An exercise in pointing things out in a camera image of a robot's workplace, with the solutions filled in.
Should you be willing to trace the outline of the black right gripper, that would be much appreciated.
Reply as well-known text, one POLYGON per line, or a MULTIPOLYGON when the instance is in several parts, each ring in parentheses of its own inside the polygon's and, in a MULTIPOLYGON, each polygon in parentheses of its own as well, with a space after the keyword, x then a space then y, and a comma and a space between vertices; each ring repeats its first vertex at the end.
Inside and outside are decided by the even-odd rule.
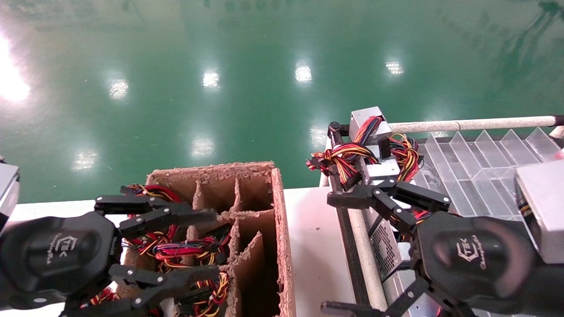
POLYGON ((427 294, 441 305, 440 317, 463 317, 461 301, 515 297, 536 259, 536 248, 520 221, 448 214, 448 196, 393 178, 378 185, 359 184, 350 192, 330 192, 327 204, 347 209, 371 207, 401 234, 415 233, 427 277, 416 279, 385 311, 324 301, 321 312, 325 315, 402 317, 421 295, 427 294), (419 219, 397 201, 431 214, 445 212, 437 212, 417 225, 419 219))

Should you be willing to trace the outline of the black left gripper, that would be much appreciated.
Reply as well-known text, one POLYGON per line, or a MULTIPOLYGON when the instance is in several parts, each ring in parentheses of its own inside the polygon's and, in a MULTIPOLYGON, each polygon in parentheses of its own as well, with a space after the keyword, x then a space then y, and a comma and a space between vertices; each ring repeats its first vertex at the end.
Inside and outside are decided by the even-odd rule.
POLYGON ((119 265, 121 237, 131 241, 170 225, 214 225, 217 211, 153 196, 100 196, 95 211, 133 215, 119 223, 95 212, 21 221, 1 233, 1 309, 32 310, 67 300, 83 303, 111 279, 139 287, 133 298, 80 308, 65 303, 63 317, 145 317, 161 301, 185 295, 198 281, 218 278, 218 265, 167 274, 119 265))

